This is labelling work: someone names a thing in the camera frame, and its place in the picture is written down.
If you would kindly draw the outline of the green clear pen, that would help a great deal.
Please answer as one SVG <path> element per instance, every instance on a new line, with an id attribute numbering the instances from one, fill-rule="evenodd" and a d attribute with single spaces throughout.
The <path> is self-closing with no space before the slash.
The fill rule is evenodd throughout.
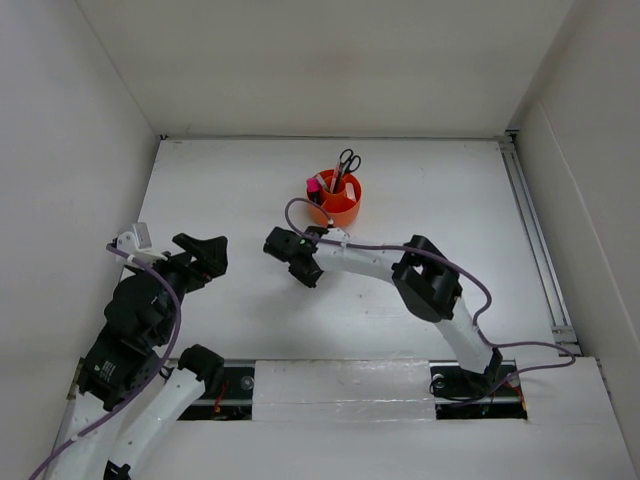
<path id="1" fill-rule="evenodd" d="M 321 185 L 321 187 L 325 191 L 329 191 L 329 187 L 328 187 L 326 181 L 324 180 L 324 178 L 322 177 L 322 175 L 317 174 L 314 178 L 318 181 L 318 183 Z"/>

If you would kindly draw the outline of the red clear pen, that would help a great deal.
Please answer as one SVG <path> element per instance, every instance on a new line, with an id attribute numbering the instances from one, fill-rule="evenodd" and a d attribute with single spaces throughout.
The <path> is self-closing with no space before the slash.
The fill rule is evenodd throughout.
<path id="1" fill-rule="evenodd" d="M 334 193 L 335 187 L 339 183 L 339 177 L 340 177 L 340 162 L 337 162 L 337 164 L 336 164 L 336 166 L 335 166 L 335 168 L 333 170 L 332 176 L 331 176 L 331 181 L 328 184 L 328 186 L 329 186 L 328 192 L 329 193 Z"/>

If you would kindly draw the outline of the black gel pen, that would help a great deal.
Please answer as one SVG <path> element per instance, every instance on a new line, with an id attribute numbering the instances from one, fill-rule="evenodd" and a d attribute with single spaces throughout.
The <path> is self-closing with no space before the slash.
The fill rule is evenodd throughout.
<path id="1" fill-rule="evenodd" d="M 339 162 L 340 162 L 340 177 L 339 177 L 339 183 L 336 185 L 336 187 L 335 187 L 335 191 L 334 191 L 334 193 L 333 193 L 333 194 L 337 194 L 337 193 L 338 193 L 339 185 L 340 185 L 340 181 L 341 181 L 342 176 L 343 176 L 343 162 L 342 162 L 342 161 L 339 161 Z"/>

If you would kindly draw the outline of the black handled scissors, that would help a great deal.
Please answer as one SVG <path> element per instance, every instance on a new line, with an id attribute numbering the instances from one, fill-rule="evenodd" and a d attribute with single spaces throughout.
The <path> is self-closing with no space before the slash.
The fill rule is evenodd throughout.
<path id="1" fill-rule="evenodd" d="M 358 170 L 362 163 L 362 158 L 357 155 L 352 149 L 345 149 L 338 158 L 338 162 L 343 162 L 343 176 L 351 174 Z"/>

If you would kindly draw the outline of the pink capped black highlighter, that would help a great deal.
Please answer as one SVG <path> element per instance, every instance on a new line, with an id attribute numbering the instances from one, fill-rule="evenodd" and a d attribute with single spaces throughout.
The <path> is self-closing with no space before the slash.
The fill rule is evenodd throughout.
<path id="1" fill-rule="evenodd" d="M 307 196 L 316 205 L 322 204 L 322 187 L 317 178 L 311 177 L 306 181 Z"/>

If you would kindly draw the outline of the pink white eraser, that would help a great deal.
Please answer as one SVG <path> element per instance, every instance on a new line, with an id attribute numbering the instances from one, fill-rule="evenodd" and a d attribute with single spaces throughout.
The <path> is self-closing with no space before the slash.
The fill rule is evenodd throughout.
<path id="1" fill-rule="evenodd" d="M 345 186 L 345 194 L 346 194 L 346 197 L 350 201 L 352 201 L 354 203 L 357 202 L 357 195 L 356 195 L 355 187 L 354 187 L 354 185 L 352 183 L 347 183 L 346 184 L 346 186 Z"/>

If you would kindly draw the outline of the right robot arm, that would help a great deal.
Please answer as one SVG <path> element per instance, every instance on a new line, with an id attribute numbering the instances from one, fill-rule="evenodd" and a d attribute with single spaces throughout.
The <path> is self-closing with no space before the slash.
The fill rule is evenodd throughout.
<path id="1" fill-rule="evenodd" d="M 460 271 L 426 237 L 402 245 L 356 241 L 339 228 L 311 226 L 299 234 L 280 227 L 263 251 L 288 265 L 289 273 L 314 288 L 327 272 L 346 272 L 386 282 L 410 314 L 435 325 L 451 347 L 465 387 L 483 394 L 499 379 L 502 355 L 479 334 L 463 299 Z"/>

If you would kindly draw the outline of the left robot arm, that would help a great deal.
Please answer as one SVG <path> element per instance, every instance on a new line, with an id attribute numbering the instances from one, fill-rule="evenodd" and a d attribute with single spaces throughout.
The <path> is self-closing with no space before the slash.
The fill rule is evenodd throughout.
<path id="1" fill-rule="evenodd" d="M 155 251 L 145 224 L 136 223 L 107 244 L 131 274 L 104 309 L 56 445 L 32 478 L 137 479 L 185 410 L 223 389 L 224 360 L 202 345 L 165 365 L 184 297 L 225 274 L 228 240 L 180 233 L 173 242 L 180 253 Z"/>

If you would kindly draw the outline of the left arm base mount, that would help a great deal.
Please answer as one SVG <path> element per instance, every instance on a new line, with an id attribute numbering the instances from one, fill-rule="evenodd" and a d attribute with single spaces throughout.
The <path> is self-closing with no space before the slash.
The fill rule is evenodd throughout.
<path id="1" fill-rule="evenodd" d="M 255 360 L 225 360 L 195 344 L 184 350 L 177 360 L 170 360 L 162 367 L 160 376 L 165 385 L 179 367 L 205 374 L 205 392 L 181 412 L 179 421 L 252 419 Z"/>

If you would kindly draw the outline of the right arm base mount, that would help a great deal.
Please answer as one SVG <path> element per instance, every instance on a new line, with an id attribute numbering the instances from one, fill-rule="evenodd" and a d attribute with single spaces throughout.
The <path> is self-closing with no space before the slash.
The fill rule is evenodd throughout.
<path id="1" fill-rule="evenodd" d="M 436 363 L 430 373 L 437 420 L 528 419 L 518 377 L 499 387 L 475 385 L 455 363 Z"/>

